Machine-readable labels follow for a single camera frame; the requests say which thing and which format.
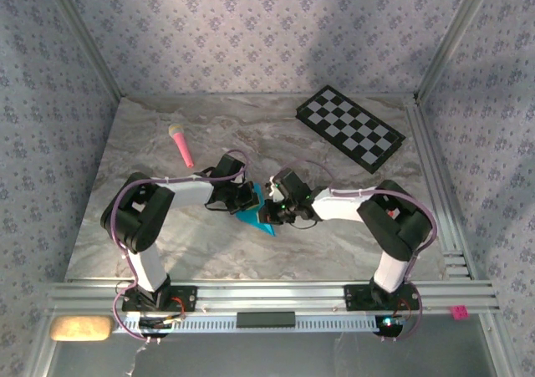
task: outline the wall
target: wall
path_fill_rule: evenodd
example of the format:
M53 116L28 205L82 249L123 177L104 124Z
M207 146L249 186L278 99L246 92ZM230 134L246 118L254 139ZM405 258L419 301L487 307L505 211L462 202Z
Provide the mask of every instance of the wall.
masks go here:
M468 245L535 375L535 0L485 0L425 104Z
M412 92L461 0L74 0L121 92Z
M115 104L53 0L0 0L0 375L67 268Z

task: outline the blue triangular block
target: blue triangular block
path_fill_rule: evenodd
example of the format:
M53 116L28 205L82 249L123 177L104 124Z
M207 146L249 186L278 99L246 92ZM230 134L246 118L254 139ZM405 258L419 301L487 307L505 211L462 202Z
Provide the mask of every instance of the blue triangular block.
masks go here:
M264 224L261 223L258 220L258 210L264 205L264 197L262 195L262 189L260 188L260 185L257 183L254 184L254 191L258 195L258 200L260 201L260 205L250 208L245 211L239 211L237 212L236 218L240 221L246 222L247 224L253 225L254 227L258 228L260 231L264 231L268 234L270 234L272 237L275 236L275 231L273 230L273 226L270 224Z

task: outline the microphone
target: microphone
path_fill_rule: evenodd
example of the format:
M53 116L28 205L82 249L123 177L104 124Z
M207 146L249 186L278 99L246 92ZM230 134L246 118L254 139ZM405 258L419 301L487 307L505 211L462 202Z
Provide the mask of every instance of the microphone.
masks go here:
M180 124L173 124L169 126L169 136L173 138L178 150L182 154L182 158L188 168L193 167L193 160L191 159L190 151L187 148L186 138L184 137L184 128Z

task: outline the marble table surface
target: marble table surface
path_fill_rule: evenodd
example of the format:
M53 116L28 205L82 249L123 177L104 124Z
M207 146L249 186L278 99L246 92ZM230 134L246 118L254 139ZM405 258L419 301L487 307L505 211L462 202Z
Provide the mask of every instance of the marble table surface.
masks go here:
M122 99L66 278L127 277L130 271L99 219L110 200L134 171L149 176L189 176L167 129L185 126L195 161L193 171L215 166L226 150L246 151L252 161L248 178L258 182L297 158L322 161L337 176L334 187L365 188L392 179L431 204L415 142L403 105L387 99L355 101L407 138L402 147L371 175L295 119L308 96L212 95L174 99ZM294 170L312 188L329 183L319 167ZM357 222L320 222L299 231L275 227L271 237L225 212L203 206L171 210L157 240L166 270L175 280L292 279L369 280L381 249L366 226ZM440 243L422 253L415 280L444 279Z

